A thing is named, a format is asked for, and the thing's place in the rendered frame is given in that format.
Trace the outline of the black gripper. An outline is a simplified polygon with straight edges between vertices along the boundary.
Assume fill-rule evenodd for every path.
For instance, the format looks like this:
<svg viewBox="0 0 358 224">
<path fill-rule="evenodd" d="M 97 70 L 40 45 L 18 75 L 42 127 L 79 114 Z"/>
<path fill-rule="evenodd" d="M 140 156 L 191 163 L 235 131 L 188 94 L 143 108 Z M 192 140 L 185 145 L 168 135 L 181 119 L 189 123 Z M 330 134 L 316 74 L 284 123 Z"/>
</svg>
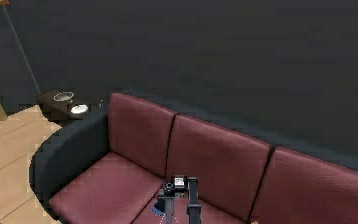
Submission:
<svg viewBox="0 0 358 224">
<path fill-rule="evenodd" d="M 175 198 L 175 185 L 171 182 L 166 182 L 158 193 L 158 199 L 165 201 L 165 224 L 172 224 L 174 214 L 174 198 Z M 159 224 L 164 224 L 164 217 L 161 217 Z M 174 223 L 180 224 L 179 219 L 174 217 Z"/>
</svg>

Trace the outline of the small blue flat object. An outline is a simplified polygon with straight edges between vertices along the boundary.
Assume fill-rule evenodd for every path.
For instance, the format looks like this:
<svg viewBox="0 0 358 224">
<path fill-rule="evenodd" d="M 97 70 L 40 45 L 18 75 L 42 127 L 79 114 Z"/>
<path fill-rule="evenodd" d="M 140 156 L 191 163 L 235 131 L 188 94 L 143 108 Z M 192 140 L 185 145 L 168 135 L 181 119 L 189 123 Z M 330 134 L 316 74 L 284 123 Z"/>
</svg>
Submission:
<svg viewBox="0 0 358 224">
<path fill-rule="evenodd" d="M 158 216 L 163 216 L 165 214 L 165 201 L 163 199 L 158 199 L 151 210 Z"/>
</svg>

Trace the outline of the black sofa with maroon cushions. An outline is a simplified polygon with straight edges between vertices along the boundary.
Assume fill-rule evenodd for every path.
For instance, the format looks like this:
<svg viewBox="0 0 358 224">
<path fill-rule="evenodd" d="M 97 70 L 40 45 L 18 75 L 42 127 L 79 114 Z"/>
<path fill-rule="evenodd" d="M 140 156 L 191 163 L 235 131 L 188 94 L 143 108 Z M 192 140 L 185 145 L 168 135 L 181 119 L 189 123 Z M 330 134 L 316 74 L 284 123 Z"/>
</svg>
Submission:
<svg viewBox="0 0 358 224">
<path fill-rule="evenodd" d="M 44 142 L 29 183 L 61 224 L 159 224 L 175 175 L 197 178 L 201 224 L 358 224 L 357 159 L 131 89 Z"/>
</svg>

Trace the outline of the white round dish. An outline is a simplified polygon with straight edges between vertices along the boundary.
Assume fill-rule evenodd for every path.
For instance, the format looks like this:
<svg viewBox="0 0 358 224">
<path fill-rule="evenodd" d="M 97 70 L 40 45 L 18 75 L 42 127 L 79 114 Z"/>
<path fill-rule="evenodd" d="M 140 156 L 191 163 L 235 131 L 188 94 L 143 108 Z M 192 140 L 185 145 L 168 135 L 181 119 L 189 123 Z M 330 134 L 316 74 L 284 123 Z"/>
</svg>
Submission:
<svg viewBox="0 0 358 224">
<path fill-rule="evenodd" d="M 75 105 L 71 108 L 70 112 L 73 115 L 86 114 L 89 111 L 89 107 L 86 104 Z"/>
</svg>

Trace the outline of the silver metal bowl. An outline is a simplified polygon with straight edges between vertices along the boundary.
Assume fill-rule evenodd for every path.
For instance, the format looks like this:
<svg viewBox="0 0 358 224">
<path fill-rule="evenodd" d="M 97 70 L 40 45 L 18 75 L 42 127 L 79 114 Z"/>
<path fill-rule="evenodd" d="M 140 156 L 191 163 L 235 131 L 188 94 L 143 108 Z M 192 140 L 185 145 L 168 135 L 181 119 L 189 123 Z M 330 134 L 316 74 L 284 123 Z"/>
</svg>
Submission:
<svg viewBox="0 0 358 224">
<path fill-rule="evenodd" d="M 73 92 L 60 92 L 53 96 L 55 102 L 72 103 L 75 94 Z"/>
</svg>

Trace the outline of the dark brown side table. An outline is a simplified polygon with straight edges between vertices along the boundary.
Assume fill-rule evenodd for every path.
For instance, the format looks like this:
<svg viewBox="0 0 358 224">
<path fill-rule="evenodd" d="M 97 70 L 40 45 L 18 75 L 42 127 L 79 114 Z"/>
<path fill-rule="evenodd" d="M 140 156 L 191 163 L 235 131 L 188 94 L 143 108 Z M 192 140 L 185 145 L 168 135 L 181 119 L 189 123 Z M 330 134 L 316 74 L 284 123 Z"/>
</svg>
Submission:
<svg viewBox="0 0 358 224">
<path fill-rule="evenodd" d="M 55 102 L 53 96 L 60 92 L 71 92 L 71 91 L 58 91 L 53 90 L 50 92 L 42 93 L 36 97 L 36 101 L 41 108 L 43 115 L 53 122 L 67 122 L 70 120 L 80 120 L 91 111 L 91 106 L 82 100 L 74 96 L 72 103 L 61 103 Z M 89 107 L 89 111 L 82 115 L 73 115 L 70 110 L 73 106 L 79 104 L 86 104 Z"/>
</svg>

